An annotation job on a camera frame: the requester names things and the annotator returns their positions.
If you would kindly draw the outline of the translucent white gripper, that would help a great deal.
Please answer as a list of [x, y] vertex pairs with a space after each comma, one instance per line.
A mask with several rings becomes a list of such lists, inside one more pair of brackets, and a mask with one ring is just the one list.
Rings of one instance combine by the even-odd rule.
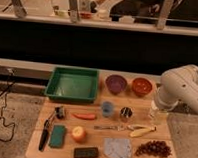
[[152, 101], [150, 104], [150, 110], [149, 110], [149, 117], [152, 123], [155, 126], [160, 125], [164, 116], [165, 116], [165, 112], [163, 110], [158, 109], [155, 102]]

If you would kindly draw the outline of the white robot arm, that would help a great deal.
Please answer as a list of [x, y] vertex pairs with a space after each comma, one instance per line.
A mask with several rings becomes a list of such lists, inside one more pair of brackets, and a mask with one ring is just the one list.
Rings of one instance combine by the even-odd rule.
[[194, 64], [165, 71], [150, 104], [150, 119], [156, 126], [175, 109], [179, 102], [198, 114], [198, 66]]

